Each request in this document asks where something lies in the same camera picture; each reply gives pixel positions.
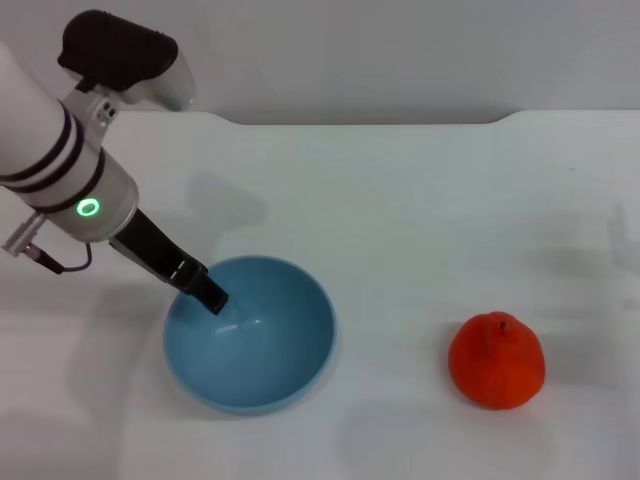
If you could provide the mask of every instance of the white table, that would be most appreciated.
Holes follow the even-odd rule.
[[[394,127],[123,113],[106,147],[203,262],[311,272],[338,315],[336,363],[287,410],[227,416],[165,367],[172,289],[107,245],[59,278],[3,255],[2,480],[640,476],[640,112]],[[5,238],[28,210],[1,194]],[[55,227],[38,243],[83,261]],[[510,412],[466,403],[443,363],[460,323],[496,309],[547,358],[543,391]]]

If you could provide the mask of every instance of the green led light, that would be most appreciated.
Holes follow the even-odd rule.
[[[76,208],[78,215],[80,215],[81,217],[90,217],[92,215],[95,215],[96,213],[98,213],[98,210],[100,210],[100,202],[98,202],[95,198],[85,198],[78,204],[78,207]]]

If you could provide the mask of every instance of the cable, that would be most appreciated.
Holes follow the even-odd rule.
[[[88,268],[89,265],[91,265],[91,262],[93,261],[93,255],[91,254],[91,245],[88,243],[85,243],[85,246],[87,247],[87,261],[78,267],[64,267],[64,270],[63,270],[64,272],[79,272],[81,270]]]

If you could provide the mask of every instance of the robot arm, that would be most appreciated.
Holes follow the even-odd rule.
[[[0,185],[35,212],[3,248],[63,273],[88,266],[90,243],[107,240],[219,313],[228,295],[138,208],[136,183],[101,146],[119,99],[149,98],[170,109],[191,103],[193,80],[177,44],[94,10],[69,23],[58,61],[79,80],[62,102],[40,89],[0,43]],[[65,268],[33,244],[46,220],[87,244],[87,264]]]

